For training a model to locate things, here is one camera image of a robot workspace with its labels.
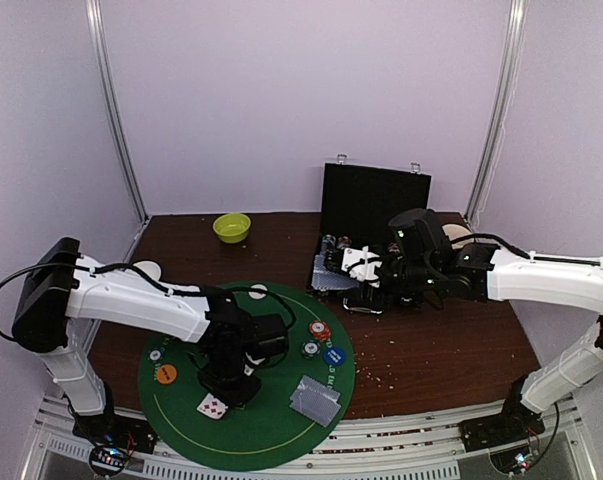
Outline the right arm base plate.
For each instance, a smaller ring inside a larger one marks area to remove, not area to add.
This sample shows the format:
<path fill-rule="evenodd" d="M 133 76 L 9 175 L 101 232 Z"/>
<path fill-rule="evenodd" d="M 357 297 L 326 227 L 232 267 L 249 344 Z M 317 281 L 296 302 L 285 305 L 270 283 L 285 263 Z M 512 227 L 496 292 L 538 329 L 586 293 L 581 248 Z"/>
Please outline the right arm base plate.
<path fill-rule="evenodd" d="M 498 447 L 542 434 L 545 425 L 540 415 L 498 413 L 464 420 L 459 430 L 466 452 Z"/>

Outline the ten of diamonds card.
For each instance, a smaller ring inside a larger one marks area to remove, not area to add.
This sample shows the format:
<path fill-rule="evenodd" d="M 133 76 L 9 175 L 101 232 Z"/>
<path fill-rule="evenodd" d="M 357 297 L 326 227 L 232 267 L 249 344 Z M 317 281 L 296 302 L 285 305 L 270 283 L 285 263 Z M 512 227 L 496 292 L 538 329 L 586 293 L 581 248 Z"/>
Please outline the ten of diamonds card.
<path fill-rule="evenodd" d="M 229 407 L 211 393 L 207 393 L 197 405 L 197 411 L 212 420 L 222 419 L 228 410 Z"/>

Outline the blue playing card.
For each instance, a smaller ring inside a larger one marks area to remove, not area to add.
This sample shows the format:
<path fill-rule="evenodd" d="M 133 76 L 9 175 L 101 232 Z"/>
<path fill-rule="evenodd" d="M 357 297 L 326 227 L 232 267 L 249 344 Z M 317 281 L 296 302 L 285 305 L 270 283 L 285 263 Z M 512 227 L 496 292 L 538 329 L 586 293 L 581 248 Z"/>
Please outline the blue playing card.
<path fill-rule="evenodd" d="M 304 375 L 297 385 L 298 390 L 310 389 L 316 393 L 323 395 L 333 402 L 340 399 L 341 393 L 333 390 L 329 386 L 315 380 L 314 378 Z"/>
<path fill-rule="evenodd" d="M 310 390 L 295 392 L 290 407 L 322 427 L 327 427 L 341 410 L 337 401 Z"/>

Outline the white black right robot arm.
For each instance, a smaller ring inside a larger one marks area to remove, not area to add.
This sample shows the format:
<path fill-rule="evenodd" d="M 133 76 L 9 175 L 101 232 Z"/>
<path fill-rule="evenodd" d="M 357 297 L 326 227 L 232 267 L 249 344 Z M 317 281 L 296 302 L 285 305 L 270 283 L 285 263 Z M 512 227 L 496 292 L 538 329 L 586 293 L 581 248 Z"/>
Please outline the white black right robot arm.
<path fill-rule="evenodd" d="M 388 252 L 340 240 L 326 268 L 382 300 L 509 303 L 541 365 L 515 381 L 494 433 L 511 442 L 563 397 L 603 373 L 603 256 L 524 250 L 494 234 L 443 224 L 414 209 L 389 222 Z"/>

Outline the green white small chip stack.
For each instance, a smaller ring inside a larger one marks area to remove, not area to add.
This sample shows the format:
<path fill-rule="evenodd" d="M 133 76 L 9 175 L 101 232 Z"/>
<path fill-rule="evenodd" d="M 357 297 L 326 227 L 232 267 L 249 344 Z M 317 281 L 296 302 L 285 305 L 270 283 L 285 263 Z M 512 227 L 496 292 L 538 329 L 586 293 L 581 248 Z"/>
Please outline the green white small chip stack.
<path fill-rule="evenodd" d="M 152 349 L 147 355 L 147 360 L 153 366 L 159 366 L 164 360 L 164 352 L 161 349 Z"/>

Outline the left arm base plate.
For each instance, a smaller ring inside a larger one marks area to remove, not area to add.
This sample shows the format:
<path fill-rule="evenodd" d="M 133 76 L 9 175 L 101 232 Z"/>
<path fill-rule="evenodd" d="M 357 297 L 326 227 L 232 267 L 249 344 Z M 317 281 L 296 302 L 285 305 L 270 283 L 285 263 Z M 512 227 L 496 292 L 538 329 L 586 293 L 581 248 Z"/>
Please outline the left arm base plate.
<path fill-rule="evenodd" d="M 72 433 L 96 444 L 147 454 L 154 452 L 158 440 L 147 421 L 117 414 L 77 415 Z"/>

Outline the white dealer button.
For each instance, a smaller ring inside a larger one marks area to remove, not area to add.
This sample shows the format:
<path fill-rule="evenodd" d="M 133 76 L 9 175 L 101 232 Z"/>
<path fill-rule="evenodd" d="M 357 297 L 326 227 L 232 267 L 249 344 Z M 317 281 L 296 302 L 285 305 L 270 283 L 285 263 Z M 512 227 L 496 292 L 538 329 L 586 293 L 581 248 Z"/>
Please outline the white dealer button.
<path fill-rule="evenodd" d="M 247 293 L 251 299 L 261 300 L 268 295 L 268 289 L 263 284 L 254 284 L 248 288 Z"/>

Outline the red cream poker chip stack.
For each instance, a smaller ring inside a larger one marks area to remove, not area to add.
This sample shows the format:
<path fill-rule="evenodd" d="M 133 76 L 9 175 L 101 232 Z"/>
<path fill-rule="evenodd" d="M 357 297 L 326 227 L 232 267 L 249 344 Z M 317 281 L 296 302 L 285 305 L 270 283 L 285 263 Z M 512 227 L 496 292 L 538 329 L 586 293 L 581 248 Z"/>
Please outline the red cream poker chip stack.
<path fill-rule="evenodd" d="M 319 342 L 327 342 L 331 339 L 331 330 L 323 321 L 314 321 L 309 325 L 309 331 L 313 338 Z"/>

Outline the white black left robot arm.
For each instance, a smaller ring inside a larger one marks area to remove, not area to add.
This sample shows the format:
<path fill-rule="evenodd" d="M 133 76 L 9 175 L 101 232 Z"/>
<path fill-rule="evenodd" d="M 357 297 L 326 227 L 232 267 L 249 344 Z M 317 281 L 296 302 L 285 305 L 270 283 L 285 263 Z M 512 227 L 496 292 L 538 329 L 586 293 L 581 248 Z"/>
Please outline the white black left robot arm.
<path fill-rule="evenodd" d="M 24 272 L 12 336 L 36 353 L 87 429 L 104 444 L 125 433 L 109 410 L 107 388 L 71 332 L 74 319 L 100 320 L 157 332 L 195 345 L 205 356 L 199 383 L 229 407 L 261 388 L 254 370 L 289 350 L 289 324 L 278 313 L 250 314 L 229 288 L 178 285 L 138 264 L 103 265 L 60 239 Z"/>

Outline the blue playing card deck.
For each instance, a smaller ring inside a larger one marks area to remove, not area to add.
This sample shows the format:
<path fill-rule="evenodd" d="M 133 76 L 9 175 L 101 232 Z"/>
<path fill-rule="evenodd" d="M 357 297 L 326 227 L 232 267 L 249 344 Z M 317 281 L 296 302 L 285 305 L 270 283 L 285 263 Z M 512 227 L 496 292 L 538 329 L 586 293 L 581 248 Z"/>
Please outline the blue playing card deck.
<path fill-rule="evenodd" d="M 324 256 L 316 255 L 312 268 L 310 287 L 319 292 L 345 291 L 358 286 L 352 278 L 329 271 L 324 265 Z"/>

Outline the blue small blind button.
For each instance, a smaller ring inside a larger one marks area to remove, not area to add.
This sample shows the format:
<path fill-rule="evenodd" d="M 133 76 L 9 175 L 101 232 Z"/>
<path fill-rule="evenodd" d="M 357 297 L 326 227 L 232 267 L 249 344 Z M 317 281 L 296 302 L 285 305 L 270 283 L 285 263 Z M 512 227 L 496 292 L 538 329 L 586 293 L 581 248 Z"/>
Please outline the blue small blind button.
<path fill-rule="evenodd" d="M 331 367 L 340 367 L 347 360 L 347 354 L 340 347 L 329 347 L 323 353 L 324 362 Z"/>

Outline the orange big blind button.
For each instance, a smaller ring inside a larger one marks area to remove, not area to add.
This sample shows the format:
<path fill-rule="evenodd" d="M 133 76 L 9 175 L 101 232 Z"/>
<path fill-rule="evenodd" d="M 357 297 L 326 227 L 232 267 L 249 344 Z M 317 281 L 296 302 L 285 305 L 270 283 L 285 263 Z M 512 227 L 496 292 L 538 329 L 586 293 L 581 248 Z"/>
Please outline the orange big blind button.
<path fill-rule="evenodd" d="M 174 365 L 162 364 L 155 371 L 155 380 L 160 385 L 171 385 L 178 378 L 178 370 Z"/>

